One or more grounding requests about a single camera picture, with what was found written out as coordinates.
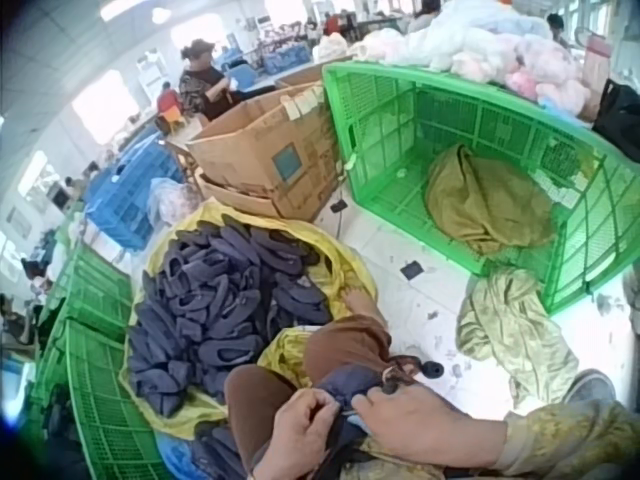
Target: ceiling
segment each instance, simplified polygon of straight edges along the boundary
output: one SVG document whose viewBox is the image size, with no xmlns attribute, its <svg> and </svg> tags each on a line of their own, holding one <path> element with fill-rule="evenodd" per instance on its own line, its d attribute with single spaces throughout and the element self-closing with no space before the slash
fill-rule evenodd
<svg viewBox="0 0 640 480">
<path fill-rule="evenodd" d="M 108 0 L 22 2 L 22 11 L 2 35 L 0 192 L 17 176 L 42 130 L 110 63 L 159 28 L 229 1 L 146 0 L 109 22 L 100 17 Z M 554 1 L 514 3 L 546 10 Z M 151 21 L 151 10 L 158 6 L 173 12 L 162 27 Z"/>
</svg>

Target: yellow plastic bag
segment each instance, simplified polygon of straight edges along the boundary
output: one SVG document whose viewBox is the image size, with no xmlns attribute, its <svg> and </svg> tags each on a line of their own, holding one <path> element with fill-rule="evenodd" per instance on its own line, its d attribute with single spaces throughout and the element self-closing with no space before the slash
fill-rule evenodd
<svg viewBox="0 0 640 480">
<path fill-rule="evenodd" d="M 273 218 L 254 217 L 240 213 L 210 200 L 189 218 L 178 224 L 167 237 L 160 242 L 147 265 L 147 271 L 153 276 L 162 268 L 164 255 L 169 241 L 175 238 L 179 230 L 195 230 L 199 220 L 207 220 L 222 225 L 222 215 L 230 215 L 242 223 L 257 227 L 283 230 L 295 237 L 313 245 L 322 260 L 330 260 L 332 271 L 329 272 L 325 262 L 321 261 L 315 267 L 308 269 L 311 280 L 327 295 L 329 306 L 334 319 L 349 315 L 349 311 L 340 297 L 344 287 L 364 287 L 375 298 L 375 283 L 367 271 L 364 263 L 348 247 L 331 238 L 319 228 L 306 222 L 297 220 L 279 220 Z M 142 301 L 144 292 L 137 293 L 134 305 Z M 131 313 L 129 325 L 135 325 L 138 319 L 135 311 Z M 272 344 L 263 352 L 258 364 L 271 368 L 294 384 L 308 386 L 309 380 L 302 371 L 302 355 L 304 344 L 310 334 L 295 329 L 283 331 Z M 129 357 L 129 342 L 125 342 L 125 358 Z M 218 421 L 227 417 L 226 407 L 219 405 L 213 398 L 195 387 L 190 387 L 182 409 L 171 418 L 157 415 L 144 399 L 135 396 L 129 385 L 129 370 L 126 365 L 120 371 L 120 383 L 129 392 L 131 398 L 150 423 L 154 430 L 168 433 L 178 438 L 192 440 L 193 429 L 201 421 Z"/>
</svg>

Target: open cardboard box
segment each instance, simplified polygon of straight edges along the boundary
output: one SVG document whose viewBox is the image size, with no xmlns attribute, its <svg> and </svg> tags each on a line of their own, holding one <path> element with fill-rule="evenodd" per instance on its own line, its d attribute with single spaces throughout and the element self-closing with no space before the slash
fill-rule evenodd
<svg viewBox="0 0 640 480">
<path fill-rule="evenodd" d="M 338 142 L 317 84 L 244 102 L 187 146 L 205 197 L 244 212 L 312 220 L 337 186 Z"/>
</svg>

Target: brown pants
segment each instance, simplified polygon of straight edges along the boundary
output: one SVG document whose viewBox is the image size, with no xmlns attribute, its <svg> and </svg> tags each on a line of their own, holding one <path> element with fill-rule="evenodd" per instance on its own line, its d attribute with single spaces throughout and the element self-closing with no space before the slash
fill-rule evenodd
<svg viewBox="0 0 640 480">
<path fill-rule="evenodd" d="M 390 345 L 391 336 L 380 322 L 354 315 L 311 335 L 305 370 L 314 385 L 345 365 L 363 365 L 382 373 L 389 366 Z M 295 390 L 282 376 L 257 365 L 238 367 L 229 375 L 225 384 L 229 423 L 247 471 L 271 438 L 276 413 Z"/>
</svg>

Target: camouflage sleeve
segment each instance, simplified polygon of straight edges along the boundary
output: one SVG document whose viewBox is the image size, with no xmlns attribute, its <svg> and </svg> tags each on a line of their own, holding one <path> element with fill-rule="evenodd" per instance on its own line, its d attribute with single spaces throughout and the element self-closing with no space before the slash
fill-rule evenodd
<svg viewBox="0 0 640 480">
<path fill-rule="evenodd" d="M 201 91 L 201 84 L 196 79 L 189 75 L 183 75 L 180 77 L 179 89 L 184 114 L 187 117 L 204 112 L 205 99 Z"/>
<path fill-rule="evenodd" d="M 493 469 L 509 477 L 581 478 L 640 453 L 640 417 L 618 402 L 549 405 L 510 416 L 507 424 L 507 442 Z"/>
</svg>

